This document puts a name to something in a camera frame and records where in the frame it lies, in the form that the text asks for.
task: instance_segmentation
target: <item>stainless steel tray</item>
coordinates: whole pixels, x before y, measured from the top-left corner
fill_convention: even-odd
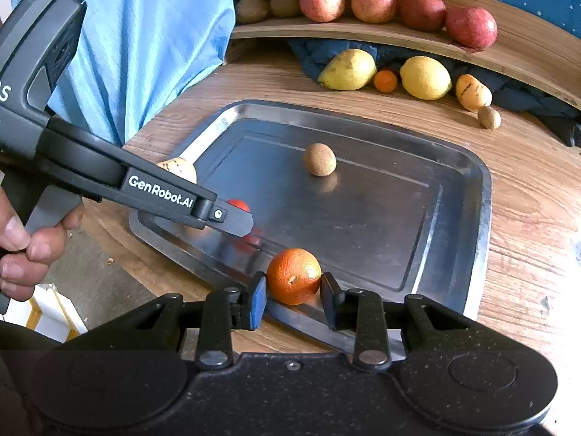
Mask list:
[[[313,177],[303,149],[330,146],[336,171]],[[244,283],[287,247],[312,252],[347,288],[401,301],[421,293],[475,318],[484,285],[491,179],[459,146],[386,123],[282,103],[246,100],[204,122],[175,151],[195,162],[198,181],[252,211],[246,238],[194,230],[133,212],[130,227],[216,287]],[[353,336],[332,332],[318,297],[267,313],[345,352]],[[390,331],[394,357],[403,355]]]

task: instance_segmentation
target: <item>finger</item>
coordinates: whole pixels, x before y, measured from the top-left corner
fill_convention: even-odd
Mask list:
[[[33,233],[26,255],[33,262],[50,264],[65,251],[66,237],[65,228],[61,224],[54,228],[42,228]]]
[[[32,262],[24,252],[7,254],[0,259],[2,281],[25,287],[34,287],[42,282],[48,272],[48,265]]]
[[[22,250],[29,243],[30,236],[12,208],[4,189],[0,187],[0,247],[6,250]]]
[[[65,230],[75,230],[81,225],[82,215],[85,213],[85,205],[82,203],[69,212],[61,221]]]
[[[25,302],[33,296],[34,287],[25,287],[0,280],[0,291],[8,298],[13,298],[19,302]]]

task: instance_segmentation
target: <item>metal bolt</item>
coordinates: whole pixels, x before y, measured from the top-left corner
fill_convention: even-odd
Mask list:
[[[217,367],[228,362],[228,356],[222,351],[204,351],[200,356],[200,362],[205,366]]]
[[[379,366],[387,362],[387,355],[383,351],[377,351],[377,349],[363,351],[359,354],[359,361],[368,366]]]
[[[300,363],[295,362],[294,360],[287,360],[285,362],[285,365],[286,365],[288,370],[299,370],[300,369]]]

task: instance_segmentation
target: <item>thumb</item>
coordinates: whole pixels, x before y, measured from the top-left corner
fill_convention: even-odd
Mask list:
[[[30,235],[12,208],[4,189],[0,187],[0,247],[9,251],[26,249]]]

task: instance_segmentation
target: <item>orange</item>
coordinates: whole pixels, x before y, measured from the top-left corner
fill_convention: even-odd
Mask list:
[[[391,93],[397,87],[397,75],[388,68],[380,70],[373,78],[373,84],[380,92]]]
[[[244,203],[242,200],[237,200],[233,198],[232,200],[228,200],[226,203],[229,203],[232,206],[235,206],[236,208],[240,208],[241,210],[244,210],[247,213],[251,212],[251,209],[248,208],[248,205]]]
[[[286,249],[271,260],[266,271],[266,284],[275,300],[301,304],[317,293],[321,275],[321,266],[310,252]]]

